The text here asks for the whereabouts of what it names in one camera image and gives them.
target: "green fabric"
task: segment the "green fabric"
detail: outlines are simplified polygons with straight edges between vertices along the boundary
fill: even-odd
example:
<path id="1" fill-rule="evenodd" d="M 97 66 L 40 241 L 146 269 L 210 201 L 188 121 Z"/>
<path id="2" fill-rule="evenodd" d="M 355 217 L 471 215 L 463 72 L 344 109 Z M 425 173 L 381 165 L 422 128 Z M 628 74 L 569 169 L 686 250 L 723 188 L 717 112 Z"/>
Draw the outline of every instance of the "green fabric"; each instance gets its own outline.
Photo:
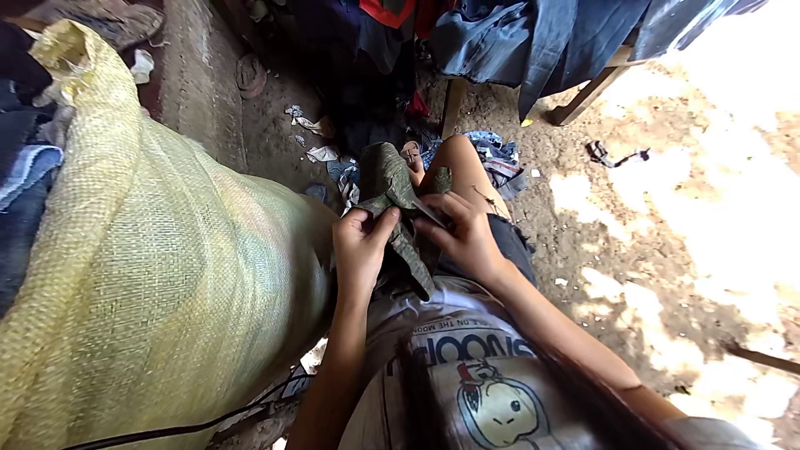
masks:
<path id="1" fill-rule="evenodd" d="M 398 271 L 395 276 L 405 278 L 399 283 L 405 282 L 422 299 L 429 299 L 434 292 L 431 275 L 436 268 L 440 250 L 421 236 L 417 242 L 414 241 L 411 220 L 425 217 L 425 214 L 412 203 L 417 193 L 414 192 L 406 160 L 392 144 L 376 143 L 365 147 L 358 165 L 361 171 L 358 187 L 362 198 L 368 200 L 360 202 L 356 207 L 369 211 L 373 217 L 380 216 L 389 207 L 400 208 L 401 220 L 394 226 L 389 245 L 400 256 L 408 271 Z M 426 192 L 427 194 L 443 194 L 450 190 L 450 169 L 439 168 L 434 177 L 434 192 Z"/>

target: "graphic t-shirt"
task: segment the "graphic t-shirt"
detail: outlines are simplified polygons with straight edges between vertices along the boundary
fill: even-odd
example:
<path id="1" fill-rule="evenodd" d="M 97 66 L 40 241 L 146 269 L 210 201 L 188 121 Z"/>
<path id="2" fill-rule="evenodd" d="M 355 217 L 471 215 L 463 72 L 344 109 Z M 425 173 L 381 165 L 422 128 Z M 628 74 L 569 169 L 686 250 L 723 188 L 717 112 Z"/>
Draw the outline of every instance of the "graphic t-shirt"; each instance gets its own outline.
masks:
<path id="1" fill-rule="evenodd" d="M 339 450 L 407 448 L 394 347 L 409 333 L 413 352 L 422 353 L 429 365 L 452 448 L 605 448 L 496 299 L 464 279 L 434 282 L 438 290 L 427 302 L 410 295 L 370 305 L 364 364 L 370 382 Z M 665 425 L 697 450 L 762 448 L 724 420 L 689 417 Z"/>

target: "red fabric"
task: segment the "red fabric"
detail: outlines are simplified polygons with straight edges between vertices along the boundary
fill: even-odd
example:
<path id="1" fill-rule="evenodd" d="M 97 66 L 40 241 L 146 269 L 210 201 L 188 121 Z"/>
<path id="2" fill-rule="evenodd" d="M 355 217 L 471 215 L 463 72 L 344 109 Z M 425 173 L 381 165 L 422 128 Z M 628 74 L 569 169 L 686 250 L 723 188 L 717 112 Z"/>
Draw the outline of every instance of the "red fabric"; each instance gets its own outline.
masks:
<path id="1" fill-rule="evenodd" d="M 455 0 L 419 0 L 417 17 L 414 20 L 414 33 L 419 38 L 428 39 L 436 21 L 447 11 L 455 8 Z"/>
<path id="2" fill-rule="evenodd" d="M 411 99 L 411 103 L 406 106 L 406 114 L 408 114 L 409 117 L 414 118 L 430 116 L 430 109 L 425 103 L 425 100 L 422 99 L 419 91 L 414 92 L 414 97 Z"/>
<path id="3" fill-rule="evenodd" d="M 406 4 L 402 8 L 402 11 L 400 11 L 400 15 L 394 15 L 392 11 L 384 8 L 381 0 L 360 0 L 358 5 L 367 14 L 372 16 L 373 19 L 383 25 L 391 26 L 392 28 L 400 28 L 400 25 L 414 12 L 417 0 L 406 0 Z"/>

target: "yellow-green woven sack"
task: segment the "yellow-green woven sack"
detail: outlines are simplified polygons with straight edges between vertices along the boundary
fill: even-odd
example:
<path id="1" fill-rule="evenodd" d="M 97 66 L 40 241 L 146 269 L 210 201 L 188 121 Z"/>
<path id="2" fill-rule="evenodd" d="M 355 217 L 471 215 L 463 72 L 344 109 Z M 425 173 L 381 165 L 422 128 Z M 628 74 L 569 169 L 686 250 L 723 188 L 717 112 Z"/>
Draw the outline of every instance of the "yellow-green woven sack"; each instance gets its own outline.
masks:
<path id="1" fill-rule="evenodd" d="M 61 21 L 31 53 L 77 114 L 0 322 L 0 448 L 242 406 L 329 323 L 336 216 L 143 115 L 130 72 L 92 30 Z M 212 432 L 125 448 L 203 448 Z"/>

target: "wire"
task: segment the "wire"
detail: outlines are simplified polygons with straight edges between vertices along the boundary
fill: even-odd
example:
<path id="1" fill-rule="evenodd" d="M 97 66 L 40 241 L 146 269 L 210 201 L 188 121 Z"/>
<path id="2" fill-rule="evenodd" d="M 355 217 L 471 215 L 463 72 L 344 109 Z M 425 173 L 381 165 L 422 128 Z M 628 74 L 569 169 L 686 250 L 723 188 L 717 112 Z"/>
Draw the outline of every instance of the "wire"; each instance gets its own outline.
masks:
<path id="1" fill-rule="evenodd" d="M 274 394 L 278 389 L 284 388 L 287 384 L 291 383 L 292 381 L 301 380 L 303 378 L 314 378 L 314 376 L 313 375 L 293 376 L 288 380 L 284 381 L 283 383 L 280 383 L 278 386 L 275 386 L 274 388 L 270 389 L 269 392 L 261 396 L 261 398 L 259 398 L 255 403 L 249 404 L 239 409 L 235 409 L 223 416 L 219 416 L 216 419 L 210 420 L 203 424 L 183 425 L 180 427 L 161 428 L 158 430 L 149 430 L 146 432 L 136 432 L 120 436 L 107 437 L 104 439 L 85 442 L 83 444 L 71 445 L 69 447 L 62 448 L 61 450 L 99 450 L 100 448 L 116 447 L 117 445 L 130 444 L 142 440 L 158 439 L 160 437 L 177 436 L 181 434 L 200 432 L 202 430 L 205 430 L 206 428 L 211 428 L 214 425 L 219 424 L 224 420 L 228 420 L 229 418 L 236 416 L 237 414 L 248 412 L 250 409 L 263 408 L 265 406 L 269 406 L 270 405 L 269 403 L 263 404 L 261 402 L 264 399 L 269 398 L 269 396 Z"/>

